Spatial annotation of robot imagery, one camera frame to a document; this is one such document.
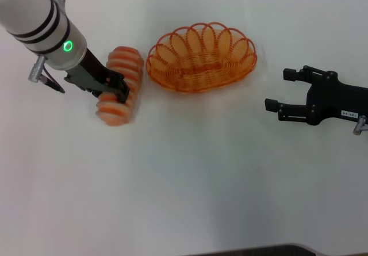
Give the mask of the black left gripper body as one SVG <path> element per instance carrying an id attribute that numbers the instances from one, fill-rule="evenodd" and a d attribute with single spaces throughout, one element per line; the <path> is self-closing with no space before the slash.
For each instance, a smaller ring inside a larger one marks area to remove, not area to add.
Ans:
<path id="1" fill-rule="evenodd" d="M 109 91 L 106 78 L 109 70 L 87 49 L 84 57 L 74 68 L 66 71 L 64 80 L 83 91 Z"/>

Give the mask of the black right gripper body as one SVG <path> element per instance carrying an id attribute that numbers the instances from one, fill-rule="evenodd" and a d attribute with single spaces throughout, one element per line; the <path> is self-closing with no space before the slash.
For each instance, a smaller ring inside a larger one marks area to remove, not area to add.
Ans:
<path id="1" fill-rule="evenodd" d="M 367 88 L 341 83 L 335 72 L 311 73 L 306 97 L 306 122 L 319 125 L 328 118 L 357 122 L 367 116 Z"/>

